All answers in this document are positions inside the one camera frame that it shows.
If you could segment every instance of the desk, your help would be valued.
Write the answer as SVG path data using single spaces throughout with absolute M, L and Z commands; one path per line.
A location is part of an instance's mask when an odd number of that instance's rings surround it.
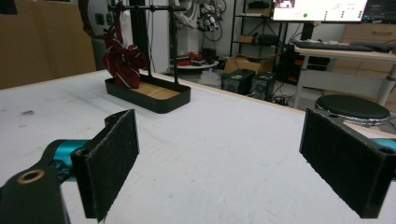
M 355 86 L 357 91 L 361 91 L 364 93 L 367 88 L 367 92 L 369 95 L 374 94 L 377 96 L 377 102 L 380 105 L 384 105 L 389 97 L 389 93 L 394 87 L 396 81 L 396 55 L 391 53 L 379 53 L 379 52 L 357 52 L 357 51 L 344 51 L 344 50 L 325 50 L 325 49 L 300 49 L 295 47 L 295 52 L 300 53 L 301 55 L 306 56 L 304 58 L 304 64 L 302 67 L 302 74 L 304 73 L 312 73 L 318 78 L 332 78 L 332 76 L 336 76 L 338 82 L 332 83 L 329 80 L 328 85 L 340 85 L 343 82 L 343 78 L 347 78 L 347 80 L 352 81 L 355 80 L 357 85 Z M 309 70 L 307 71 L 308 60 L 310 56 L 316 57 L 326 57 L 326 58 L 334 58 L 334 59 L 348 59 L 348 60 L 358 60 L 358 61 L 369 61 L 369 62 L 378 62 L 378 63 L 393 63 L 390 74 L 387 78 L 375 78 L 375 77 L 359 77 L 352 75 L 343 75 L 343 74 L 333 74 L 329 72 L 320 72 Z M 295 93 L 293 107 L 297 108 L 299 103 L 300 94 L 301 94 L 302 83 L 297 83 L 297 91 Z
M 0 185 L 53 140 L 92 139 L 105 117 L 134 108 L 140 155 L 106 223 L 395 222 L 394 182 L 379 219 L 360 219 L 306 162 L 304 112 L 180 80 L 191 86 L 191 102 L 156 114 L 108 95 L 109 77 L 101 71 L 0 91 Z M 62 191 L 72 223 L 96 223 L 84 217 L 77 183 Z

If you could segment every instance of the stool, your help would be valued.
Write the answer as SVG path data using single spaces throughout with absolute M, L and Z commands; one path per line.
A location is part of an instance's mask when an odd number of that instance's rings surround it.
M 384 106 L 349 95 L 321 96 L 316 100 L 315 108 L 327 110 L 347 122 L 362 126 L 381 125 L 390 118 L 390 112 Z

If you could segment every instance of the computer screen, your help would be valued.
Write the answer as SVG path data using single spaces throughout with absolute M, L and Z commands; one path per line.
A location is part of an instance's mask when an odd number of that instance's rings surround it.
M 362 20 L 396 23 L 396 0 L 368 0 Z
M 367 0 L 272 0 L 273 21 L 359 23 Z

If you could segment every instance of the black tray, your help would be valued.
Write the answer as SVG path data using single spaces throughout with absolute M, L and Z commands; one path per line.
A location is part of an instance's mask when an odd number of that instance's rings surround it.
M 126 89 L 106 79 L 107 93 L 159 114 L 168 113 L 190 101 L 191 88 L 156 77 L 140 75 L 139 89 Z

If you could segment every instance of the computer tower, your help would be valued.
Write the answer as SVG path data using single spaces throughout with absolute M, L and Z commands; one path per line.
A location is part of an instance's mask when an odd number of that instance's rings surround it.
M 247 69 L 238 69 L 230 74 L 223 74 L 221 75 L 221 89 L 241 95 L 248 95 L 251 79 L 254 75 L 254 71 Z
M 251 96 L 256 99 L 271 102 L 274 95 L 276 74 L 270 72 L 260 72 L 251 79 Z

